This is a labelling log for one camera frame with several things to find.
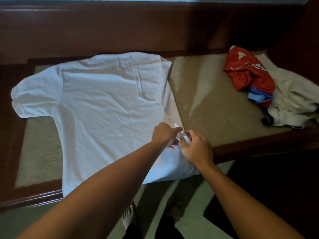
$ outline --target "wooden wall panel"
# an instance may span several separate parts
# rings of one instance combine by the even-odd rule
[[[309,0],[303,16],[268,50],[279,67],[319,85],[319,0]]]
[[[264,49],[294,23],[298,5],[1,1],[0,64],[129,51]]]

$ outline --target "t-shirt sleeve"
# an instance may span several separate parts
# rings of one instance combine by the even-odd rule
[[[52,116],[63,90],[63,77],[58,66],[25,78],[11,91],[12,106],[22,118]]]

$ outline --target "wooden bed frame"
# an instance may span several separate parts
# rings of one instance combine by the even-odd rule
[[[32,75],[36,65],[134,50],[164,57],[226,53],[235,44],[250,50],[269,47],[275,64],[287,67],[284,61],[273,58],[277,54],[287,57],[283,53],[286,51],[278,45],[287,37],[278,38],[304,12],[300,20],[306,16],[307,21],[309,12],[314,12],[311,7],[314,4],[317,5],[318,0],[310,0],[307,7],[230,3],[0,2],[0,63],[15,63],[0,65],[0,211],[62,199],[62,180],[14,188],[26,120],[14,112],[10,91],[23,78]],[[309,58],[318,62],[317,53],[313,50],[313,57],[304,55],[302,62]],[[213,153],[215,162],[221,163],[315,148],[319,148],[319,129],[304,129],[214,147]]]

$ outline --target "blue cloth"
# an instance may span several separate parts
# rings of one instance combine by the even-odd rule
[[[253,87],[249,89],[248,99],[254,100],[255,103],[262,103],[266,100],[271,100],[272,96]]]

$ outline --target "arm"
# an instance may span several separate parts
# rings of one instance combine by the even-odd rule
[[[187,145],[182,139],[182,153],[209,183],[240,239],[304,238],[214,165],[212,148],[205,137],[193,130],[186,133],[192,143]]]
[[[154,128],[151,142],[88,178],[18,239],[75,237],[84,221],[96,217],[106,222],[103,232],[96,237],[106,238],[132,202],[157,157],[168,145],[177,144],[176,136],[181,130],[181,127],[171,128],[160,123]]]

